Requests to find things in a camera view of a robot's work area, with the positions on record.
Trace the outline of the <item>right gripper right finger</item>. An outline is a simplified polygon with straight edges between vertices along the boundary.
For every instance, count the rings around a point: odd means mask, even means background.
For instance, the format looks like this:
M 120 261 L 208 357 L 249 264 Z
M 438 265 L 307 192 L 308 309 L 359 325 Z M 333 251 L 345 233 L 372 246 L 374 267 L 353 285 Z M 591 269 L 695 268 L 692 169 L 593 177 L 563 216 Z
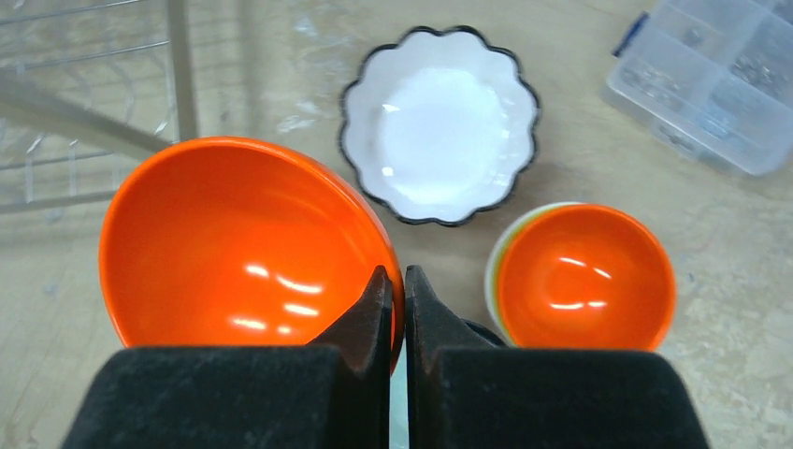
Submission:
M 641 351 L 496 346 L 407 268 L 413 448 L 704 448 L 685 386 Z

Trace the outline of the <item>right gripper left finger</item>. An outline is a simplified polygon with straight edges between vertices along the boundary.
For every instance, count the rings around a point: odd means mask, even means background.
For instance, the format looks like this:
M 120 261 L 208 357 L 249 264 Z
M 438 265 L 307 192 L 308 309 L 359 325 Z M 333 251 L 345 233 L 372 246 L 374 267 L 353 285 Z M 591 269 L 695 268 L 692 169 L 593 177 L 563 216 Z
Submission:
M 122 350 L 99 370 L 65 448 L 385 448 L 394 286 L 303 346 Z

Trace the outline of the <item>pale green bowl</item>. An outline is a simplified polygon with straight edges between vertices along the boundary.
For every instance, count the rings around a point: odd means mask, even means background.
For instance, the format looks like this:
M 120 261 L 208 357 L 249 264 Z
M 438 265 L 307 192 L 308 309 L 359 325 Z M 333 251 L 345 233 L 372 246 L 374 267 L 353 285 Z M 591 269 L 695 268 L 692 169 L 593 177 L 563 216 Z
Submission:
M 390 379 L 389 448 L 410 447 L 408 407 L 407 344 L 403 343 L 395 370 Z

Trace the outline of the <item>orange bowl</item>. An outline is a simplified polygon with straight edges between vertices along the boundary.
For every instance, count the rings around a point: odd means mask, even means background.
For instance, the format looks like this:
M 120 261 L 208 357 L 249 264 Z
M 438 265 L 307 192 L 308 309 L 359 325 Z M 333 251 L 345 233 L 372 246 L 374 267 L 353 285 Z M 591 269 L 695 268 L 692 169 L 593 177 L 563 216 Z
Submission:
M 509 332 L 504 325 L 503 319 L 500 314 L 500 309 L 497 302 L 497 275 L 499 269 L 501 267 L 501 262 L 506 250 L 512 244 L 512 241 L 515 239 L 517 233 L 531 221 L 539 218 L 544 213 L 555 210 L 562 207 L 572 206 L 572 205 L 579 205 L 579 202 L 576 201 L 562 201 L 562 202 L 555 202 L 546 204 L 540 207 L 537 207 L 533 210 L 530 210 L 517 219 L 515 219 L 498 237 L 496 244 L 494 245 L 492 251 L 490 252 L 486 268 L 484 272 L 484 279 L 483 279 L 483 290 L 484 290 L 484 300 L 485 305 L 490 315 L 490 318 L 501 332 L 506 341 L 506 344 L 509 346 L 514 346 L 515 343 L 512 337 L 509 335 Z

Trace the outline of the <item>red-orange bowl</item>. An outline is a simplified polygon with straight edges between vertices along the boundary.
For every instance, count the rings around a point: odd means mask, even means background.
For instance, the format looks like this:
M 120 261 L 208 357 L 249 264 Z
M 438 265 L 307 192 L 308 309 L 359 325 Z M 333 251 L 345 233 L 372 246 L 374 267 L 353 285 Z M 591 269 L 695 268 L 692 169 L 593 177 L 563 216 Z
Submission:
M 515 345 L 654 351 L 676 306 L 671 260 L 629 214 L 579 203 L 526 224 L 497 275 Z
M 394 289 L 398 357 L 403 281 L 377 214 L 306 154 L 242 137 L 187 140 L 135 168 L 98 245 L 108 316 L 128 348 L 302 345 L 377 267 Z

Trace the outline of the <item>white fluted bowl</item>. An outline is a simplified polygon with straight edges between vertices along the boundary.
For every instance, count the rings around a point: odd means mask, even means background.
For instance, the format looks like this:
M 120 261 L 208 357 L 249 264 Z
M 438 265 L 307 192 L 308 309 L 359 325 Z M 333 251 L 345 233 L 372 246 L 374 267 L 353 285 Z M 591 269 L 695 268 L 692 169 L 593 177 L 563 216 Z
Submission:
M 458 227 L 507 202 L 538 153 L 541 99 L 477 29 L 416 26 L 373 48 L 339 96 L 339 151 L 408 225 Z

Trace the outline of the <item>metal two-tier dish rack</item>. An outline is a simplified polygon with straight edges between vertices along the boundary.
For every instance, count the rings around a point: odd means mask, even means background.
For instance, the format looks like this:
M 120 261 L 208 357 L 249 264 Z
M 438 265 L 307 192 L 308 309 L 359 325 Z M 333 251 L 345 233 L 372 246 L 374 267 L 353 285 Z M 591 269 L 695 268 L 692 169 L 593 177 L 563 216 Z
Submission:
M 184 1 L 167 1 L 170 66 L 168 72 L 169 111 L 176 121 L 178 141 L 198 136 L 194 100 L 194 83 L 188 39 L 187 5 Z M 11 119 L 47 134 L 84 142 L 105 152 L 144 161 L 171 143 L 145 133 L 103 114 L 81 107 L 37 87 L 1 77 L 1 117 Z

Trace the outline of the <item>white blue floral bowl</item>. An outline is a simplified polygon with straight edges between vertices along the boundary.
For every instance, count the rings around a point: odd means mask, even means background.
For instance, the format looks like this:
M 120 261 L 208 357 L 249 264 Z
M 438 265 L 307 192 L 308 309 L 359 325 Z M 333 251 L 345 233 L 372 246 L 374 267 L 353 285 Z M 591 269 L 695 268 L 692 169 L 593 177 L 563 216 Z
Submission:
M 507 343 L 499 335 L 494 333 L 489 328 L 467 319 L 463 319 L 463 322 L 472 332 L 474 332 L 483 340 L 486 340 L 492 346 L 504 347 L 507 345 Z

